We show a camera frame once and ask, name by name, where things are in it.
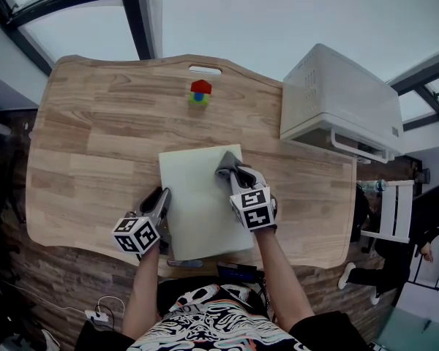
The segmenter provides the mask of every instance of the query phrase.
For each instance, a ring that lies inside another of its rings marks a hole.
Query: hand
[[[430,263],[434,262],[434,257],[432,256],[431,243],[426,243],[421,249],[421,254],[426,261]]]

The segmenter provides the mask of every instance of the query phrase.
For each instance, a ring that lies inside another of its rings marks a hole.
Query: white cable
[[[99,298],[99,300],[97,301],[97,308],[100,309],[100,301],[104,298],[112,298],[112,299],[117,299],[118,301],[120,301],[122,303],[122,306],[124,307],[124,311],[122,312],[122,318],[125,317],[125,303],[122,301],[122,299],[117,298],[116,296],[102,296],[101,298]]]
[[[50,301],[47,301],[47,300],[45,300],[45,299],[42,299],[40,296],[34,294],[33,292],[31,292],[31,291],[29,291],[29,290],[27,290],[27,289],[23,289],[22,287],[15,286],[15,285],[10,284],[9,282],[6,282],[6,281],[2,281],[2,282],[8,284],[9,286],[13,286],[13,287],[16,288],[16,289],[19,289],[19,290],[22,290],[22,291],[26,291],[28,294],[31,294],[31,295],[35,296],[36,298],[40,299],[41,301],[44,301],[44,302],[46,302],[46,303],[49,303],[51,306],[54,306],[54,307],[56,307],[56,308],[58,308],[58,309],[61,309],[61,310],[73,309],[73,311],[80,312],[80,313],[82,313],[82,314],[86,317],[86,313],[83,312],[83,311],[80,311],[79,309],[76,309],[76,308],[73,308],[73,307],[60,307],[60,306],[57,306],[56,304],[54,304],[54,303],[52,303],[52,302],[50,302]]]

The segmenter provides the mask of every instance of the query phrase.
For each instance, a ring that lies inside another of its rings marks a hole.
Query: white cutting board
[[[214,174],[226,151],[242,160],[239,144],[160,154],[162,188],[172,191],[168,223],[176,260],[254,246],[252,234],[231,209],[230,184]]]

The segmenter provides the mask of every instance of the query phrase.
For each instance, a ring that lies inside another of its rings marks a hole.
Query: water bottle
[[[383,192],[387,189],[387,182],[383,179],[378,181],[358,181],[364,192]]]

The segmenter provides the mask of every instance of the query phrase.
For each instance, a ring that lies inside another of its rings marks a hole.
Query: power strip
[[[85,315],[86,317],[88,317],[88,320],[100,321],[100,322],[109,321],[109,316],[104,312],[89,311],[87,309],[85,310]]]

